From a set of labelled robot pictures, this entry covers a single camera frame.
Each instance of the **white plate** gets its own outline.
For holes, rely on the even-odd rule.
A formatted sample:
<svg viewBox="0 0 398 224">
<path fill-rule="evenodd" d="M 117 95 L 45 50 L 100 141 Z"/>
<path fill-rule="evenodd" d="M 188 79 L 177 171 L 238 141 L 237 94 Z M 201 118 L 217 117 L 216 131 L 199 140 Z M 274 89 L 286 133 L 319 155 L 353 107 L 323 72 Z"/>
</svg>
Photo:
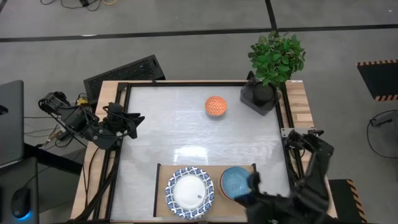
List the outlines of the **white plate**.
<svg viewBox="0 0 398 224">
<path fill-rule="evenodd" d="M 167 206 L 174 214 L 193 220 L 204 215 L 213 204 L 213 181 L 204 170 L 186 167 L 174 172 L 165 194 Z"/>
</svg>

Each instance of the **gray floor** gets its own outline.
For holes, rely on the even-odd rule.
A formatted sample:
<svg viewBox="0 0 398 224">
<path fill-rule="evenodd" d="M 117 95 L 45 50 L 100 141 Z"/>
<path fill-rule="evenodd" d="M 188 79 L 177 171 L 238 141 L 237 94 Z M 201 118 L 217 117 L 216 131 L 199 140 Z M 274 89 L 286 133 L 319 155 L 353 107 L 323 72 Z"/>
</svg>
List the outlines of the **gray floor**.
<svg viewBox="0 0 398 224">
<path fill-rule="evenodd" d="M 65 5 L 77 1 L 64 0 Z M 393 24 L 398 4 L 393 0 L 273 1 L 279 27 Z M 59 1 L 8 0 L 0 13 L 0 37 L 116 34 L 195 29 L 270 27 L 264 1 L 119 0 L 97 12 L 67 10 Z M 249 46 L 259 34 L 193 35 L 135 39 L 61 40 L 0 43 L 0 83 L 25 81 L 25 115 L 44 116 L 37 100 L 49 91 L 74 99 L 84 91 L 82 80 L 155 54 L 168 80 L 243 79 L 251 69 Z M 366 125 L 375 114 L 396 109 L 398 102 L 375 102 L 356 62 L 398 59 L 398 29 L 299 32 L 307 50 L 302 72 L 315 126 L 335 147 L 328 176 L 352 179 L 370 222 L 395 223 L 398 218 L 398 163 L 373 153 Z M 52 120 L 27 120 L 26 131 L 52 128 Z M 398 156 L 390 126 L 370 130 L 374 148 Z M 43 138 L 27 138 L 31 144 Z M 54 149 L 68 154 L 75 147 Z M 75 181 L 73 177 L 64 181 Z M 73 200 L 75 189 L 59 194 Z M 60 198 L 64 203 L 66 197 Z M 72 203 L 41 214 L 41 222 L 68 218 Z"/>
</svg>

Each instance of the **metal bracket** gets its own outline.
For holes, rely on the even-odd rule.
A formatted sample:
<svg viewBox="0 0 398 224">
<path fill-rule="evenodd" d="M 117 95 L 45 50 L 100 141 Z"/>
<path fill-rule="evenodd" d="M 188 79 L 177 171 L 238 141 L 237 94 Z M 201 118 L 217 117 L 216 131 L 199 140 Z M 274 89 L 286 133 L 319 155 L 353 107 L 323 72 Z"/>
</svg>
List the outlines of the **metal bracket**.
<svg viewBox="0 0 398 224">
<path fill-rule="evenodd" d="M 287 138 L 289 133 L 294 130 L 299 134 L 308 134 L 309 131 L 316 131 L 316 128 L 281 128 L 280 129 L 280 134 L 282 135 L 283 138 Z"/>
</svg>

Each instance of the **black floor mat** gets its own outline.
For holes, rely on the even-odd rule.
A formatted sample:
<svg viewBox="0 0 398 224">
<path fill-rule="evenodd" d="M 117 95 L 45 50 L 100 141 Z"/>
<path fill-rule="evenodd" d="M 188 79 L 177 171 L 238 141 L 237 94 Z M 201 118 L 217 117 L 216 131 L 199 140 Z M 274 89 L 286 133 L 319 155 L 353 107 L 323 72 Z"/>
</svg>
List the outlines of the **black floor mat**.
<svg viewBox="0 0 398 224">
<path fill-rule="evenodd" d="M 367 223 L 352 180 L 329 180 L 337 217 L 343 222 Z"/>
<path fill-rule="evenodd" d="M 359 62 L 357 67 L 376 101 L 398 100 L 397 60 Z"/>
</svg>

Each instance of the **potted plant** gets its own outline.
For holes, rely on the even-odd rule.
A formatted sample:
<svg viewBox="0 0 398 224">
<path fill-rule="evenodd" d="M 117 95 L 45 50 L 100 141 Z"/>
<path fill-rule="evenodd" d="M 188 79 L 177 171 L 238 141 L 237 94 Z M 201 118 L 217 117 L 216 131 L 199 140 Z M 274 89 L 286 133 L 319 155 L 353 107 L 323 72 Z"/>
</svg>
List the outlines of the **potted plant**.
<svg viewBox="0 0 398 224">
<path fill-rule="evenodd" d="M 253 87 L 253 103 L 262 106 L 276 96 L 280 83 L 290 79 L 292 74 L 304 67 L 304 48 L 296 35 L 282 37 L 272 31 L 268 38 L 260 36 L 258 43 L 251 46 L 249 53 L 255 77 L 259 80 Z"/>
</svg>

